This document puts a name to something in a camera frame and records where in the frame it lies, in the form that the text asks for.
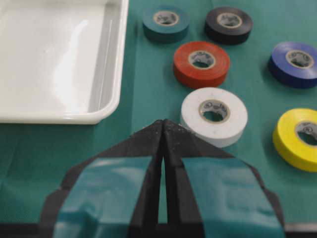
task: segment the red tape roll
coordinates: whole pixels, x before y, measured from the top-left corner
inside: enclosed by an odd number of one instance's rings
[[[191,88],[219,86],[224,82],[229,67],[227,53],[204,41],[184,44],[174,55],[175,77]]]

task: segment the green tablecloth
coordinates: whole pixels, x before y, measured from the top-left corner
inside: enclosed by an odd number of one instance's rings
[[[144,9],[172,4],[185,10],[191,25],[181,42],[149,42],[142,29]],[[298,41],[317,47],[315,0],[130,0],[121,101],[116,112],[95,126],[0,125],[0,222],[37,222],[45,197],[58,188],[64,173],[127,138],[156,119],[179,122],[180,107],[192,91],[175,79],[174,51],[189,41],[210,41],[204,34],[213,7],[233,6],[254,21],[249,40],[222,46],[231,68],[221,88],[239,96],[249,112],[243,137],[225,151],[255,166],[268,189],[281,200],[286,222],[317,222],[317,174],[286,164],[271,135],[279,117],[292,108],[317,110],[317,88],[292,89],[267,69],[273,47]],[[159,220],[166,221],[164,180]]]

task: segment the white tape roll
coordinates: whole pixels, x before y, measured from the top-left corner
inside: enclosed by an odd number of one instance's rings
[[[218,120],[207,114],[218,117]],[[182,105],[182,126],[219,148],[237,142],[247,122],[248,112],[243,102],[223,89],[197,89],[185,98]]]

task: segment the yellow tape roll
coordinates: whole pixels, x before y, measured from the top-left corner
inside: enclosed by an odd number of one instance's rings
[[[292,109],[279,119],[273,133],[278,153],[292,166],[308,172],[317,172],[317,146],[308,144],[300,133],[317,141],[317,111]]]

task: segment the white plastic tray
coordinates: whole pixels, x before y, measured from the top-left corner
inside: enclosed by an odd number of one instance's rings
[[[95,124],[118,106],[128,0],[0,0],[0,122]]]

